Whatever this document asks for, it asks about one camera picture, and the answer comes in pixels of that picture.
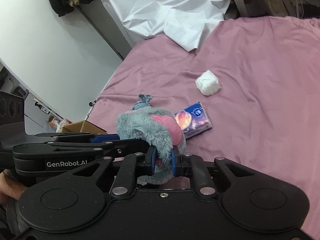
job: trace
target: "human hand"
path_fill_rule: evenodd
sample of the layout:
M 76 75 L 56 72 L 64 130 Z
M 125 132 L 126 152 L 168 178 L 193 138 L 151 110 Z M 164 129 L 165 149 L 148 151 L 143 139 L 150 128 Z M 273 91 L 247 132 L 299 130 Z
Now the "human hand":
M 7 204 L 10 197 L 19 200 L 21 194 L 27 189 L 22 183 L 9 177 L 6 171 L 0 173 L 0 204 Z

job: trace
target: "white plastic sheet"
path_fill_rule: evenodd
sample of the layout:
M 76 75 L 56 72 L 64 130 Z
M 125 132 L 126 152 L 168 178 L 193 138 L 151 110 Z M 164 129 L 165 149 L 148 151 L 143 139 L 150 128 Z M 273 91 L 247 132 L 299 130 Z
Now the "white plastic sheet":
M 230 0 L 102 0 L 133 43 L 165 33 L 185 50 L 197 49 L 224 19 Z

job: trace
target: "white crumpled tissue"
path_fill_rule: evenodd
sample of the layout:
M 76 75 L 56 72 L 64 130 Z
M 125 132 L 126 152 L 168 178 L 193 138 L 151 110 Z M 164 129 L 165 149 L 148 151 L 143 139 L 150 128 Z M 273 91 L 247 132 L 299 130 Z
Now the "white crumpled tissue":
M 210 70 L 207 70 L 196 79 L 196 86 L 205 96 L 213 95 L 221 88 L 218 78 Z

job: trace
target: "gray plush toy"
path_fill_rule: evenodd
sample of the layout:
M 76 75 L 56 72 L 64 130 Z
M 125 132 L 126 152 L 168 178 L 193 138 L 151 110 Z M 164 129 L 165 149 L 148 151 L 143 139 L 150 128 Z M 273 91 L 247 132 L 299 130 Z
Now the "gray plush toy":
M 139 95 L 146 102 L 137 102 L 133 111 L 118 116 L 116 129 L 120 139 L 143 139 L 157 149 L 158 160 L 153 176 L 139 177 L 140 181 L 150 184 L 164 184 L 172 178 L 170 151 L 177 146 L 181 154 L 186 148 L 186 139 L 173 114 L 163 108 L 143 107 L 150 105 L 150 95 Z

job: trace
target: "pink fabric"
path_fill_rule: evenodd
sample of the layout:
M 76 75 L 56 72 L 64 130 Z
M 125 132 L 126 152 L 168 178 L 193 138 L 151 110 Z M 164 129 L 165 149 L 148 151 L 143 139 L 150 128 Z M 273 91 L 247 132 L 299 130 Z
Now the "pink fabric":
M 207 69 L 222 89 L 206 97 L 195 80 Z M 217 156 L 282 179 L 308 195 L 303 230 L 320 239 L 320 21 L 292 17 L 221 22 L 198 55 L 166 36 L 136 46 L 100 94 L 89 121 L 116 132 L 115 120 L 151 94 L 173 113 L 200 101 L 213 129 L 187 152 Z M 184 187 L 175 178 L 168 187 Z
M 182 140 L 182 131 L 176 120 L 169 116 L 152 115 L 151 118 L 159 124 L 167 128 L 171 135 L 172 145 L 179 145 Z

